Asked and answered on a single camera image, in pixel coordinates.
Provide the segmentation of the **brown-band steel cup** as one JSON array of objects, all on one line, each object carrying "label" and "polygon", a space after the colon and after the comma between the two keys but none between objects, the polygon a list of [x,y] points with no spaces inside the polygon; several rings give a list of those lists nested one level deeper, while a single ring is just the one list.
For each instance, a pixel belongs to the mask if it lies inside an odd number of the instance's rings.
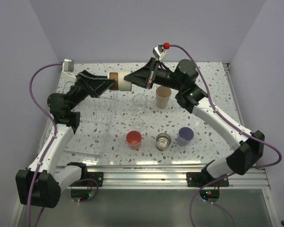
[{"label": "brown-band steel cup", "polygon": [[108,73],[108,79],[114,79],[115,83],[109,88],[111,91],[123,91],[123,92],[131,92],[132,83],[126,81],[124,78],[130,74],[129,71],[121,71],[121,72],[110,72]]}]

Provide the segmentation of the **large clear plastic cup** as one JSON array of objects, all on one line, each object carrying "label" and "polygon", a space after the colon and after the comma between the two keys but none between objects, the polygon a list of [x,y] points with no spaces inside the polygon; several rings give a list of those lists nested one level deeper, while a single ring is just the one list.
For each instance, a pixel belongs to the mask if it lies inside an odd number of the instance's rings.
[{"label": "large clear plastic cup", "polygon": [[148,102],[148,99],[145,95],[143,95],[143,94],[135,95],[132,99],[132,102],[133,102],[133,105],[134,105],[134,110],[138,114],[143,114],[145,112],[146,105],[147,105],[147,102]]}]

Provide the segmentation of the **pink plastic cup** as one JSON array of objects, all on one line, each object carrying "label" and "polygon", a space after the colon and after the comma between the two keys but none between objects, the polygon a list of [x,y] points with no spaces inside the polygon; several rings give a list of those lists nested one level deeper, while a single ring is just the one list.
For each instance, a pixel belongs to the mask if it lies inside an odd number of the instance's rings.
[{"label": "pink plastic cup", "polygon": [[130,131],[126,135],[126,142],[130,149],[136,150],[142,142],[142,135],[139,131]]}]

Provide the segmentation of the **steel cup brown base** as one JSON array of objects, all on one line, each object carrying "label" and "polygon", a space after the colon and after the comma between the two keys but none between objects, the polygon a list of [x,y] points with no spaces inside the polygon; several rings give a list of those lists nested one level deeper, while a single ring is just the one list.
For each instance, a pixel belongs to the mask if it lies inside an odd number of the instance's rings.
[{"label": "steel cup brown base", "polygon": [[165,151],[171,144],[171,137],[166,133],[160,133],[156,137],[156,148],[159,151]]}]

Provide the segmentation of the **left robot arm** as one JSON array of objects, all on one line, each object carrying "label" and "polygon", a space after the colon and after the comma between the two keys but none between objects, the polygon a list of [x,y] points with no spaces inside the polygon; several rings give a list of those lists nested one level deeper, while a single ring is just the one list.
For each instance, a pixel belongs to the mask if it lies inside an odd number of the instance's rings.
[{"label": "left robot arm", "polygon": [[67,93],[52,93],[47,99],[53,134],[33,163],[16,174],[16,185],[20,203],[45,208],[54,208],[62,191],[72,184],[85,185],[91,181],[84,163],[70,162],[59,173],[57,163],[67,143],[76,133],[80,124],[80,112],[73,109],[86,97],[98,98],[110,89],[116,80],[107,76],[96,76],[86,70],[76,76],[75,83]]}]

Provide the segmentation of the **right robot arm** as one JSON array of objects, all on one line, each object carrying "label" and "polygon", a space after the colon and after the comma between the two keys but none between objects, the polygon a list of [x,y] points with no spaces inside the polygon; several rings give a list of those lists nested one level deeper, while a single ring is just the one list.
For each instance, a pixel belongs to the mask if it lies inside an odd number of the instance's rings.
[{"label": "right robot arm", "polygon": [[126,75],[124,80],[147,89],[157,84],[177,90],[177,103],[202,119],[227,142],[233,153],[210,162],[202,170],[202,182],[210,186],[223,175],[244,175],[263,156],[261,142],[265,136],[259,130],[252,132],[239,125],[218,106],[211,104],[209,95],[195,83],[197,77],[198,72],[191,60],[182,59],[171,72],[161,69],[159,61],[151,58],[144,67]]}]

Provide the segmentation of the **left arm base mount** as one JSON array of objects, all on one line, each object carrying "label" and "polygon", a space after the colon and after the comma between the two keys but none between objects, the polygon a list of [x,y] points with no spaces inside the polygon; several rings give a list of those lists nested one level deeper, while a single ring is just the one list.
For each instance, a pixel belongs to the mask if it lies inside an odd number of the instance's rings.
[{"label": "left arm base mount", "polygon": [[103,179],[104,179],[103,172],[88,172],[86,176],[73,182],[71,186],[102,187]]}]

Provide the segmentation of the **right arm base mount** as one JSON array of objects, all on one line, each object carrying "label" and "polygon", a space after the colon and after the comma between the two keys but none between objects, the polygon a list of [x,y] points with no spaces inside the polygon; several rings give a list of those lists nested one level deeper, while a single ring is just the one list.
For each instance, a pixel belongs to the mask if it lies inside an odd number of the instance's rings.
[{"label": "right arm base mount", "polygon": [[[210,183],[214,181],[214,179],[209,175],[207,176],[204,173],[201,172],[187,172],[186,173],[186,182],[187,182],[187,186],[188,187],[198,187],[201,188],[204,185]],[[222,180],[220,180],[219,182],[216,183],[212,183],[210,185],[208,185],[208,187],[228,187],[229,184],[229,180],[228,178],[226,178],[226,176],[224,176],[224,178]]]}]

